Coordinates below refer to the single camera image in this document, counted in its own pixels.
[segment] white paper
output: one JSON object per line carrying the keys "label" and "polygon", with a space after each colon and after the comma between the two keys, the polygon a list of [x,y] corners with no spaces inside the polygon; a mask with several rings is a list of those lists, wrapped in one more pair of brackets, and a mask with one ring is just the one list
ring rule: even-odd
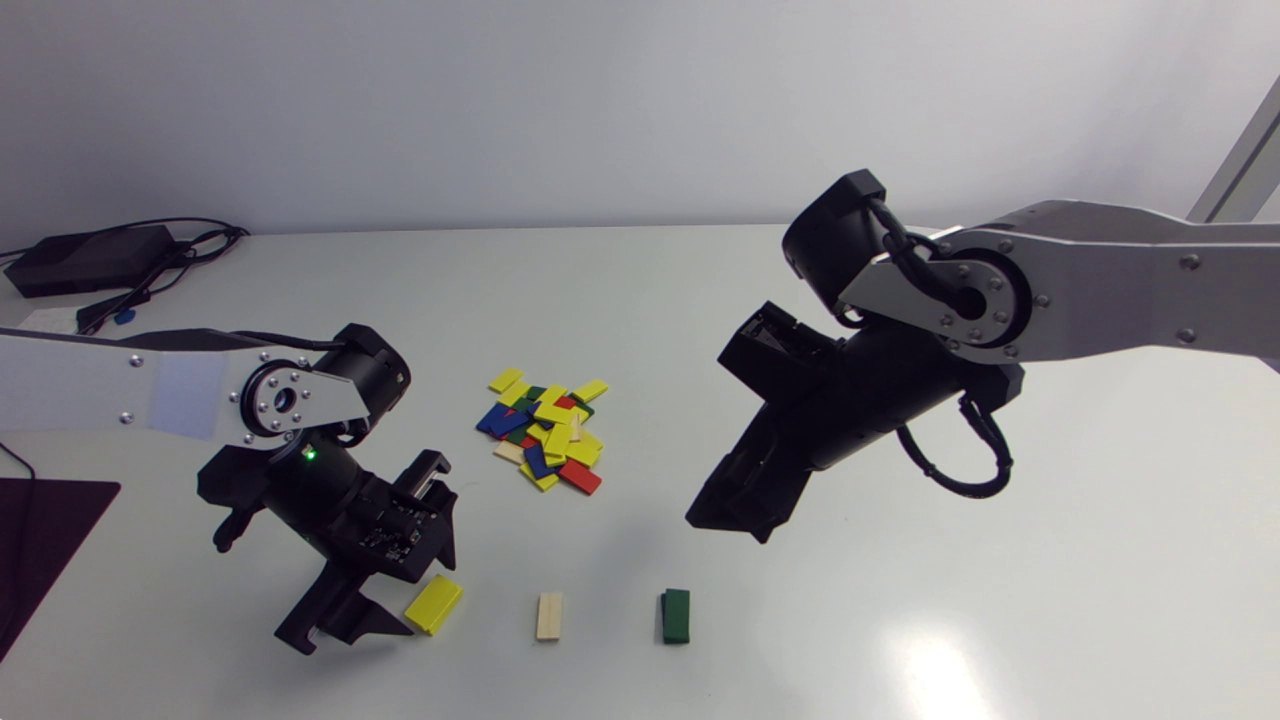
{"label": "white paper", "polygon": [[19,331],[37,333],[76,334],[76,311],[79,307],[42,307],[27,315]]}

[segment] pile of wooden blocks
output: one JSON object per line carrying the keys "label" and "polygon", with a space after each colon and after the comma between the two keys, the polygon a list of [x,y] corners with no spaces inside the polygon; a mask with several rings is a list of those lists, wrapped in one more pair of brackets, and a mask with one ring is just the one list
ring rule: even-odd
{"label": "pile of wooden blocks", "polygon": [[520,466],[538,489],[547,492],[559,480],[591,495],[600,478],[591,468],[604,443],[586,430],[595,414],[589,402],[609,389],[591,380],[568,392],[563,386],[535,387],[525,374],[508,368],[489,383],[498,402],[476,423],[476,429],[498,441],[494,455]]}

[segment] white wall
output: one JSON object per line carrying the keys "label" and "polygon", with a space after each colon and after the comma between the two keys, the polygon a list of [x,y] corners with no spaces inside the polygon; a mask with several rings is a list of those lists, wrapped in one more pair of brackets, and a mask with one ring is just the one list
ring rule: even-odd
{"label": "white wall", "polygon": [[6,0],[0,246],[790,220],[869,167],[915,223],[1183,214],[1280,69],[1275,0]]}

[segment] red wooden block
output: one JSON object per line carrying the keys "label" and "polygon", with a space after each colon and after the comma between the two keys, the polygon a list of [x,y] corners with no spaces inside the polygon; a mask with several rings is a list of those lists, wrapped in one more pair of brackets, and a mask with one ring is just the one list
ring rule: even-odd
{"label": "red wooden block", "polygon": [[581,462],[573,459],[567,460],[564,465],[559,470],[557,470],[557,473],[559,474],[561,479],[576,487],[577,489],[585,492],[586,495],[594,493],[595,488],[600,487],[600,477],[589,470],[586,465],[582,465]]}

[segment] yellow wooden block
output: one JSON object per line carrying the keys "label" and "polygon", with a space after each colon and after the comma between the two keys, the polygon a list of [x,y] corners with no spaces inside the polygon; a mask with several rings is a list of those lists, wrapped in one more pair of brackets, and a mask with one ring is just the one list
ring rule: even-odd
{"label": "yellow wooden block", "polygon": [[554,486],[558,482],[559,482],[559,475],[557,475],[556,473],[552,473],[550,475],[547,475],[545,478],[539,478],[539,479],[534,480],[534,484],[538,486],[538,489],[540,489],[543,492],[547,492],[547,491],[552,489],[552,486]]}
{"label": "yellow wooden block", "polygon": [[529,388],[531,387],[534,386],[526,383],[525,380],[516,380],[511,383],[507,389],[502,391],[502,395],[498,396],[498,402],[511,407],[517,400],[525,397],[525,393],[529,392]]}
{"label": "yellow wooden block", "polygon": [[444,619],[462,598],[462,588],[444,575],[431,578],[417,598],[404,611],[411,623],[424,633],[434,635],[440,630]]}
{"label": "yellow wooden block", "polygon": [[544,592],[538,596],[538,629],[534,637],[539,642],[559,639],[561,618],[564,614],[564,593]]}
{"label": "yellow wooden block", "polygon": [[552,405],[556,405],[557,400],[564,397],[564,392],[567,392],[564,386],[547,386],[547,389],[538,396],[535,402],[541,402],[543,407],[550,407]]}
{"label": "yellow wooden block", "polygon": [[604,443],[600,442],[600,438],[593,436],[591,432],[588,430],[586,428],[582,428],[582,439],[580,439],[579,442],[581,442],[582,445],[585,445],[588,447],[594,447],[596,450],[604,450]]}
{"label": "yellow wooden block", "polygon": [[600,459],[600,448],[591,447],[584,442],[571,442],[568,443],[568,450],[564,451],[564,455],[590,468],[591,465],[595,465],[596,460]]}
{"label": "yellow wooden block", "polygon": [[506,370],[502,372],[502,374],[494,378],[492,383],[489,383],[489,389],[494,392],[503,392],[511,387],[511,383],[518,380],[522,377],[525,377],[525,374],[521,373],[518,369],[507,368]]}
{"label": "yellow wooden block", "polygon": [[525,462],[525,448],[513,442],[502,441],[498,443],[498,447],[493,450],[493,454],[503,460],[509,460],[516,465],[522,465]]}
{"label": "yellow wooden block", "polygon": [[567,407],[557,407],[543,402],[538,406],[538,410],[534,410],[534,418],[556,423],[557,425],[567,425],[573,420],[573,414]]}
{"label": "yellow wooden block", "polygon": [[525,433],[529,437],[536,439],[540,445],[547,445],[547,436],[550,433],[550,430],[539,425],[538,423],[534,423],[532,425],[529,425],[529,429],[525,430]]}
{"label": "yellow wooden block", "polygon": [[550,432],[547,433],[547,442],[543,443],[543,452],[547,455],[564,455],[572,437],[573,428],[568,425],[554,425]]}
{"label": "yellow wooden block", "polygon": [[604,395],[604,391],[609,389],[609,386],[604,380],[591,380],[585,386],[573,391],[573,397],[581,400],[582,402],[590,402],[596,397]]}

